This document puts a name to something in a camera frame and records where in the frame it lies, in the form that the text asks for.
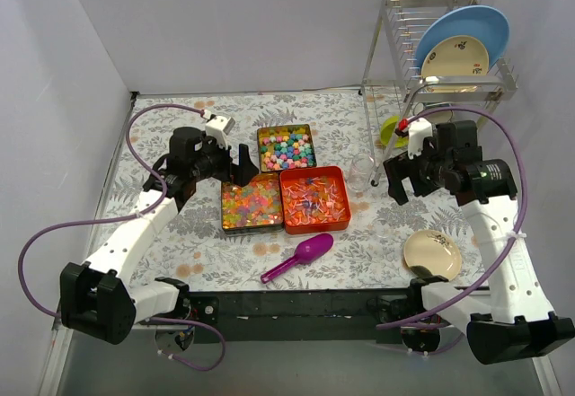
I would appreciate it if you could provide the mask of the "tin of translucent star candies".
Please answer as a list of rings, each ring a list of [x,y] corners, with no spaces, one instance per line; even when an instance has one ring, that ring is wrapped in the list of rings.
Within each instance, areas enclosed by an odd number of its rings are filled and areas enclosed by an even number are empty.
[[[226,235],[273,233],[284,228],[279,175],[263,173],[245,187],[221,186],[221,220]]]

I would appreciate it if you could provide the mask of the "purple plastic scoop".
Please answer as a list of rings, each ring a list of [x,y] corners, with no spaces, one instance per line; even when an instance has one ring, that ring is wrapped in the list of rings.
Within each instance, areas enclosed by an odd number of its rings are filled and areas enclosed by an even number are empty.
[[[283,275],[297,265],[307,265],[321,258],[333,246],[334,239],[331,234],[320,233],[316,236],[300,242],[294,254],[287,260],[278,264],[261,275],[261,282],[268,284],[273,279]]]

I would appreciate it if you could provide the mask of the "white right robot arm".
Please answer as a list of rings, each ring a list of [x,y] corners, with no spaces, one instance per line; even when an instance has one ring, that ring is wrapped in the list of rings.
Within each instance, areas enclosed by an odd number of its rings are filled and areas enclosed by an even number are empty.
[[[521,225],[526,191],[501,159],[486,160],[470,120],[437,125],[404,119],[396,129],[408,149],[385,161],[388,193],[398,204],[446,189],[456,198],[478,242],[483,276],[465,290],[446,277],[414,278],[395,324],[415,327],[437,315],[460,330],[484,365],[540,357],[574,338],[572,319],[556,314],[535,274]]]

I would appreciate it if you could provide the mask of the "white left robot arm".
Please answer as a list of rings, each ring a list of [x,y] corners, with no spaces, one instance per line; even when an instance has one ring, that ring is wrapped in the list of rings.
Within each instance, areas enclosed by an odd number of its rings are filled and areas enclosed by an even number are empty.
[[[187,284],[159,277],[135,290],[128,286],[138,262],[200,181],[245,186],[258,174],[248,145],[240,144],[234,159],[224,142],[213,128],[172,132],[168,153],[155,162],[138,197],[138,216],[120,224],[84,263],[69,263],[61,272],[60,314],[66,327],[117,345],[136,322],[160,316],[180,324],[190,317]]]

